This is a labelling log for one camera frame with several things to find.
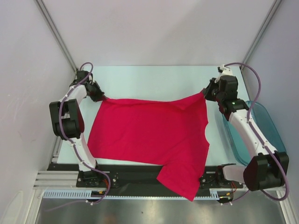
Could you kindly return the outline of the red t shirt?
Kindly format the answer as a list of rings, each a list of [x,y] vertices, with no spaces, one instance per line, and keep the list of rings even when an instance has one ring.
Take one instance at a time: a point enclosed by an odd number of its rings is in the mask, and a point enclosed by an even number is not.
[[[106,99],[88,138],[93,157],[162,166],[163,185],[193,201],[204,173],[209,143],[202,92],[170,102]]]

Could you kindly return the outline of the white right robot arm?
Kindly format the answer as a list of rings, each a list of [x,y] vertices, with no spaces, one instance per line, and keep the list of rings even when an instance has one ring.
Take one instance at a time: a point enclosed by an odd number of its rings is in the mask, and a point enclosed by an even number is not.
[[[262,192],[285,186],[288,195],[290,186],[286,173],[289,157],[267,140],[253,120],[248,105],[237,97],[237,78],[230,75],[212,78],[203,94],[206,100],[217,102],[220,113],[237,130],[251,156],[247,166],[224,166],[223,171],[215,176],[216,183],[227,187],[232,181],[238,181],[250,191]]]

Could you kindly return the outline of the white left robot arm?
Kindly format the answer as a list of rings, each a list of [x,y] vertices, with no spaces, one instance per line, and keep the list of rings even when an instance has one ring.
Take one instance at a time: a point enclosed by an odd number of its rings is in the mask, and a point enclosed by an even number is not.
[[[49,109],[54,134],[70,144],[78,159],[78,182],[89,182],[97,187],[102,184],[104,175],[99,172],[84,137],[85,123],[79,105],[86,97],[100,102],[105,99],[105,94],[93,80],[92,72],[78,70],[66,95],[51,102]]]

